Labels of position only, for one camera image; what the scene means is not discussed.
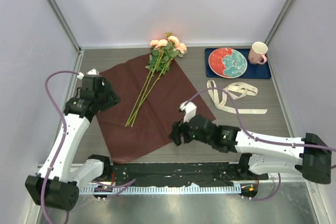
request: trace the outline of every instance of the white wall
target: white wall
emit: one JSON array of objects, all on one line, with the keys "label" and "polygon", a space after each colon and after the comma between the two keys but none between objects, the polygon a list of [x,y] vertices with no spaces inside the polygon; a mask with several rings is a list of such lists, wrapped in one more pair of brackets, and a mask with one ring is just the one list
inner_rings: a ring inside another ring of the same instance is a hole
[{"label": "white wall", "polygon": [[[1,223],[22,224],[30,204],[24,183],[44,162],[59,118],[44,80],[73,68],[76,52],[46,0],[0,0]],[[50,82],[58,104],[69,76]]]},{"label": "white wall", "polygon": [[[336,2],[296,0],[269,47],[293,131],[318,134],[336,147]],[[333,164],[336,154],[333,153]],[[321,186],[336,221],[336,170],[332,184]]]},{"label": "white wall", "polygon": [[56,0],[78,43],[147,45],[172,31],[184,42],[264,41],[285,0]]}]

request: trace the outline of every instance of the maroon fabric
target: maroon fabric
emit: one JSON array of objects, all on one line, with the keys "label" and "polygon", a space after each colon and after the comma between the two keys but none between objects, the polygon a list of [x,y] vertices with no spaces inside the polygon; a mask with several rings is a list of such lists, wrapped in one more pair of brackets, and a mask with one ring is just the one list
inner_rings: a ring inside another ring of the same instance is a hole
[{"label": "maroon fabric", "polygon": [[[97,119],[107,148],[114,163],[124,164],[144,156],[171,142],[168,135],[172,124],[182,118],[180,104],[197,91],[182,69],[173,61],[171,70],[156,83],[142,104],[133,127],[125,127],[143,84],[148,75],[149,54],[138,56],[101,73],[114,87],[121,102],[97,114]],[[152,78],[149,85],[157,78]],[[197,113],[211,121],[214,115],[203,99],[193,100]]]}]

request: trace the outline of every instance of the decorative plate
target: decorative plate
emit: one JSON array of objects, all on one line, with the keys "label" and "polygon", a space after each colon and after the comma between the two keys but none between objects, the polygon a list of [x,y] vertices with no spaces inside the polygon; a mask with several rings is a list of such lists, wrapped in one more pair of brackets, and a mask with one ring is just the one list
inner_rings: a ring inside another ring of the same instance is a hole
[{"label": "decorative plate", "polygon": [[209,56],[209,66],[217,75],[225,78],[237,78],[247,69],[246,58],[232,48],[218,48]]}]

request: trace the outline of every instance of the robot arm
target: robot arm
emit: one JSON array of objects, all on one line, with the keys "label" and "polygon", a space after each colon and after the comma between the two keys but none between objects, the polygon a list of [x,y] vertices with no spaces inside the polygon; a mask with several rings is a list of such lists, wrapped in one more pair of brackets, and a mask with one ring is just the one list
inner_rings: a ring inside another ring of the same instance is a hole
[{"label": "robot arm", "polygon": [[[111,174],[111,164],[108,157],[91,155],[81,167],[70,173],[75,152],[84,132],[89,127],[93,117],[101,111],[120,102],[112,85],[96,70],[89,71],[82,79],[79,97],[73,97],[66,102],[64,115],[67,123],[67,134],[64,144],[49,174],[45,193],[45,205],[70,211],[76,204],[79,191],[95,179],[107,179]],[[46,177],[51,160],[63,136],[60,129],[54,146],[38,174],[28,176],[25,186],[33,201],[40,205],[41,187]]]},{"label": "robot arm", "polygon": [[209,119],[196,115],[196,105],[184,102],[180,111],[184,118],[175,122],[170,138],[180,145],[198,140],[220,152],[243,153],[239,161],[240,173],[261,175],[267,173],[291,173],[302,175],[305,179],[320,183],[330,183],[331,152],[308,147],[294,147],[295,144],[325,145],[315,134],[306,137],[276,137],[249,132],[252,136],[272,142],[290,143],[279,146],[255,141],[238,127],[215,125]]}]

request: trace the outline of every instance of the pink rose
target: pink rose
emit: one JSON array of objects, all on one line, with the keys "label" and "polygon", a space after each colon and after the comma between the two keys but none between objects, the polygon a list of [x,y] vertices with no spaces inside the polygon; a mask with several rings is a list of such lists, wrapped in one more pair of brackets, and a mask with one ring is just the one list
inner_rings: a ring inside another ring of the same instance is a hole
[{"label": "pink rose", "polygon": [[154,40],[152,40],[152,41],[149,43],[149,45],[150,45],[151,47],[156,47],[157,44],[158,44],[158,42],[159,42],[158,39],[154,39]]},{"label": "pink rose", "polygon": [[157,48],[165,47],[166,45],[168,45],[168,41],[166,39],[160,39],[159,42],[157,42],[157,43],[158,43],[156,45]]},{"label": "pink rose", "polygon": [[177,37],[175,36],[169,36],[168,37],[168,40],[173,42],[177,47],[180,45],[180,41]]},{"label": "pink rose", "polygon": [[185,45],[185,43],[180,43],[178,47],[176,47],[181,54],[185,54],[187,52],[187,47]]}]

